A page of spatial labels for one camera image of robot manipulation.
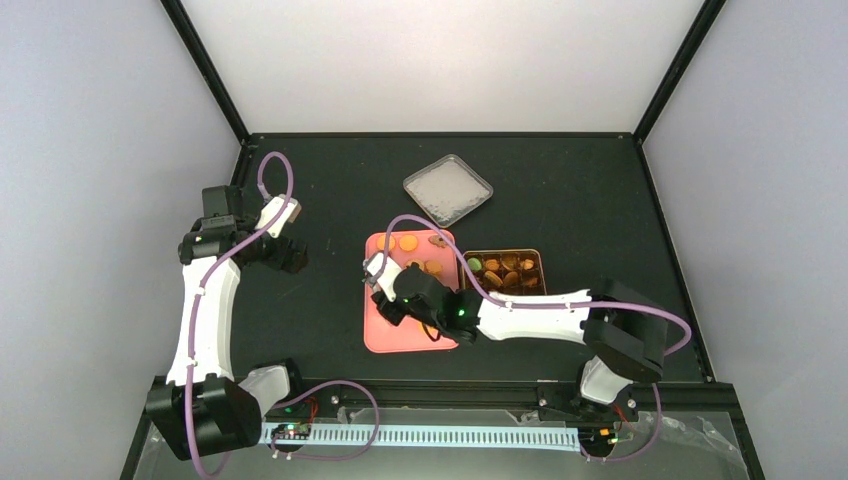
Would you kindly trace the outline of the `pink plastic tray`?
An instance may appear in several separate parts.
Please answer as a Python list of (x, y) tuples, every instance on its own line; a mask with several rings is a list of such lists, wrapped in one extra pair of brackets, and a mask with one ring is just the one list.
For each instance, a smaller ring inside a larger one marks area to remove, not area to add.
[[(413, 234), (418, 237), (419, 246), (413, 252), (402, 251), (397, 244), (398, 239), (404, 234)], [(429, 243), (428, 237), (435, 234), (431, 230), (401, 230), (392, 233), (394, 242), (391, 243), (390, 258), (399, 266), (405, 267), (410, 261), (424, 264), (427, 260), (436, 260), (443, 265), (443, 272), (435, 276), (444, 285), (456, 290), (459, 288), (460, 279), (455, 254), (450, 248), (441, 249)], [(437, 331), (425, 327), (413, 319), (405, 319), (398, 327), (391, 326), (377, 312), (374, 303), (370, 300), (373, 293), (371, 288), (365, 284), (364, 289), (364, 311), (363, 311), (363, 341), (365, 346), (378, 354), (397, 354), (423, 351), (444, 351), (458, 347), (458, 344), (446, 337), (440, 337), (437, 341), (430, 339), (436, 337)]]

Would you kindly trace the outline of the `green round cookie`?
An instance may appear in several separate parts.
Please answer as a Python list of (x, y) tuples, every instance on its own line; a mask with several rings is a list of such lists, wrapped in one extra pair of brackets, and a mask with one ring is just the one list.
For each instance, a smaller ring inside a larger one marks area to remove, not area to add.
[(480, 272), (483, 270), (483, 264), (479, 258), (469, 258), (467, 260), (467, 264), (472, 272)]

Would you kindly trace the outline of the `gold cookie tin box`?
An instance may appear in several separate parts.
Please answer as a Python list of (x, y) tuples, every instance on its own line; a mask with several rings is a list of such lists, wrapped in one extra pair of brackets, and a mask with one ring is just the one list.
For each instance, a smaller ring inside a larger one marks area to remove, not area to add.
[[(469, 258), (481, 260), (483, 270), (472, 272), (472, 275), (487, 292), (521, 296), (547, 294), (541, 255), (535, 249), (469, 250), (464, 253), (463, 258), (466, 263)], [(502, 288), (494, 289), (483, 279), (486, 271), (484, 262), (488, 259), (496, 259), (501, 263), (501, 268), (496, 272), (504, 280), (505, 285)]]

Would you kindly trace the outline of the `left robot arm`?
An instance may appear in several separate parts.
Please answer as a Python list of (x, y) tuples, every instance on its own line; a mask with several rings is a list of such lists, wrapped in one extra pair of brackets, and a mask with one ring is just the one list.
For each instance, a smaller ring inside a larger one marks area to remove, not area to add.
[(307, 262), (304, 241), (283, 235), (301, 211), (284, 195), (247, 213), (235, 186), (202, 192), (203, 214), (178, 246), (184, 304), (177, 351), (164, 383), (147, 395), (145, 413), (177, 459), (187, 461), (252, 447), (264, 416), (292, 391), (289, 360), (260, 366), (238, 380), (231, 361), (233, 306), (244, 267), (261, 263), (296, 274)]

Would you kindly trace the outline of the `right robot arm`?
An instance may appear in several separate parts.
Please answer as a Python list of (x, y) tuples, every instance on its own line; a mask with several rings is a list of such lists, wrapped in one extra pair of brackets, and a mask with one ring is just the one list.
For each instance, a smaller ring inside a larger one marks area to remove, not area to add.
[(415, 319), (457, 343), (483, 336), (588, 347), (593, 355), (569, 392), (582, 418), (598, 417), (628, 386), (663, 376), (667, 326), (644, 305), (606, 301), (590, 289), (548, 296), (456, 290), (417, 266), (384, 264), (381, 256), (364, 272), (378, 313), (393, 325)]

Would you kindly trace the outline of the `beige round cookie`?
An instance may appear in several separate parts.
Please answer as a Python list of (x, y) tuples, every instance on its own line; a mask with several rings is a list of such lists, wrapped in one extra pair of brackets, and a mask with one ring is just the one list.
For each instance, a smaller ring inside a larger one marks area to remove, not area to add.
[(436, 260), (427, 260), (424, 264), (428, 274), (438, 276), (443, 272), (443, 265)]

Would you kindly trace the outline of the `brown flower cookie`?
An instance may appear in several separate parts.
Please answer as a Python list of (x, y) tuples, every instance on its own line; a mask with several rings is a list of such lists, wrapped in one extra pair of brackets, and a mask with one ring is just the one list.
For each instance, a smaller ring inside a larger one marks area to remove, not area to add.
[(437, 248), (446, 249), (452, 243), (450, 238), (447, 235), (438, 235), (433, 234), (428, 237), (428, 241), (430, 244)]

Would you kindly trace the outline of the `clear plastic lid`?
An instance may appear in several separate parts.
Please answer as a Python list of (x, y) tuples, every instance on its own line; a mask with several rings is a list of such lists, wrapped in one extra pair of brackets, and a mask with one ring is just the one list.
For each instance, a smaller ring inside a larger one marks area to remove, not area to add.
[(441, 228), (452, 226), (494, 193), (494, 188), (455, 154), (448, 154), (413, 173), (402, 185)]

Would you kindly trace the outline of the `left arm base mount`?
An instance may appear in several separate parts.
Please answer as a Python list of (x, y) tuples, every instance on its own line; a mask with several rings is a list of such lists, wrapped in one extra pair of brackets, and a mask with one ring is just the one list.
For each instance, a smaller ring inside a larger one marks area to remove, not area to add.
[(341, 386), (337, 380), (307, 382), (283, 399), (274, 401), (271, 408), (263, 415), (263, 419), (305, 421), (332, 417), (336, 408), (332, 397), (340, 393)]

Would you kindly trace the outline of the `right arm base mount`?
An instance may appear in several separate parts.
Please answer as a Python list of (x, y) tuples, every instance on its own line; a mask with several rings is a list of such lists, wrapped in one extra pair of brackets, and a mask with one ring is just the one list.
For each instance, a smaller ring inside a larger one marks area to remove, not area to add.
[(575, 382), (541, 382), (535, 387), (541, 420), (561, 420), (572, 426), (604, 427), (625, 419), (635, 422), (638, 409), (629, 388), (610, 405), (584, 399)]

